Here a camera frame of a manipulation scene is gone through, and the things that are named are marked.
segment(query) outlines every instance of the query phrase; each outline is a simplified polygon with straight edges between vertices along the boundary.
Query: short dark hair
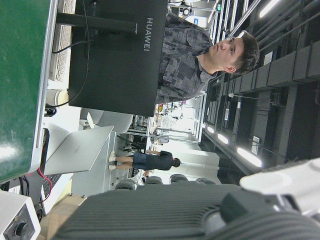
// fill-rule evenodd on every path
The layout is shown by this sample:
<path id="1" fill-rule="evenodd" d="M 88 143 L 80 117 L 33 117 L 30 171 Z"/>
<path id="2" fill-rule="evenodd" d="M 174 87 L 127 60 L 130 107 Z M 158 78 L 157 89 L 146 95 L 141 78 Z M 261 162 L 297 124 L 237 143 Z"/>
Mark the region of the short dark hair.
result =
<path id="1" fill-rule="evenodd" d="M 239 66 L 235 72 L 233 72 L 235 75 L 251 72 L 259 60 L 259 45 L 255 37 L 245 30 L 240 33 L 240 36 L 244 43 L 244 49 L 243 54 L 235 61 L 235 66 Z"/>
<path id="2" fill-rule="evenodd" d="M 179 167 L 180 166 L 180 159 L 175 157 L 172 161 L 172 166 L 174 166 L 175 168 Z"/>

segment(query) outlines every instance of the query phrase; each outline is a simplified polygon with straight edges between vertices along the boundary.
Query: man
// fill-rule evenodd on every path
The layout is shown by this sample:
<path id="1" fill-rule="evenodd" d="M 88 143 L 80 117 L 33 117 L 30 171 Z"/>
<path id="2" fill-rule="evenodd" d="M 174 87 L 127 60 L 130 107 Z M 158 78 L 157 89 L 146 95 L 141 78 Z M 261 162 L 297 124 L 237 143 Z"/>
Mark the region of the man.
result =
<path id="1" fill-rule="evenodd" d="M 175 168 L 180 166 L 179 158 L 173 158 L 172 154 L 168 151 L 146 151 L 147 154 L 134 153 L 132 156 L 115 156 L 115 152 L 112 151 L 109 157 L 109 162 L 117 161 L 122 163 L 121 165 L 109 165 L 109 170 L 114 169 L 142 169 L 142 170 L 169 170 L 172 166 Z"/>
<path id="2" fill-rule="evenodd" d="M 212 44 L 209 34 L 173 13 L 166 20 L 156 103 L 188 100 L 200 94 L 218 71 L 250 72 L 259 59 L 259 46 L 246 31 Z"/>

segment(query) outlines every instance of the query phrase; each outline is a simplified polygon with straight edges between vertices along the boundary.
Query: knob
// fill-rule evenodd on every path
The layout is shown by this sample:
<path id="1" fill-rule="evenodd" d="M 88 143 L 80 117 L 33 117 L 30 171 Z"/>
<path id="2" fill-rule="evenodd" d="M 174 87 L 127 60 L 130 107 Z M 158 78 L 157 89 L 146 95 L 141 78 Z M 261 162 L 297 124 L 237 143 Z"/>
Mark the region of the knob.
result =
<path id="1" fill-rule="evenodd" d="M 16 228 L 15 228 L 15 234 L 23 237 L 23 235 L 26 234 L 26 231 L 28 230 L 28 224 L 26 222 L 20 222 Z"/>

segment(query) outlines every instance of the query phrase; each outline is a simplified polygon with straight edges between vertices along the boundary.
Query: leg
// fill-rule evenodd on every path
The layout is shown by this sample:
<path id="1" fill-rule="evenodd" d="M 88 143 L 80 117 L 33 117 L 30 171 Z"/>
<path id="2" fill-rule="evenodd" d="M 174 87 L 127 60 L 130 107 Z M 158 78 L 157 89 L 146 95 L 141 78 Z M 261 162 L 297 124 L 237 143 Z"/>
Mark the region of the leg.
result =
<path id="1" fill-rule="evenodd" d="M 132 163 L 134 161 L 134 158 L 132 156 L 117 156 L 115 158 L 115 161 L 120 162 L 120 163 L 124 163 L 124 162 Z"/>
<path id="2" fill-rule="evenodd" d="M 131 169 L 132 168 L 132 162 L 125 161 L 121 165 L 115 166 L 115 169 Z"/>

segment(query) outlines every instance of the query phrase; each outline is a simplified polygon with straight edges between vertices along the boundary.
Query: black monitor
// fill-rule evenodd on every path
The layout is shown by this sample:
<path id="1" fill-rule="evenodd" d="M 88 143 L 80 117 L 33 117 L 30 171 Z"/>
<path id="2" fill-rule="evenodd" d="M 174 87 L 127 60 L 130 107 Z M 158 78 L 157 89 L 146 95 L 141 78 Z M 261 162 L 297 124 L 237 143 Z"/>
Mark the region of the black monitor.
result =
<path id="1" fill-rule="evenodd" d="M 137 33 L 95 28 L 87 19 L 87 78 L 83 86 L 88 44 L 78 44 L 71 50 L 69 99 L 83 89 L 69 105 L 154 115 L 167 4 L 167 0 L 84 0 L 88 17 L 125 21 L 128 28 L 137 23 Z M 84 16 L 82 0 L 77 1 L 75 14 Z M 86 27 L 73 27 L 72 43 L 85 40 L 87 34 Z"/>

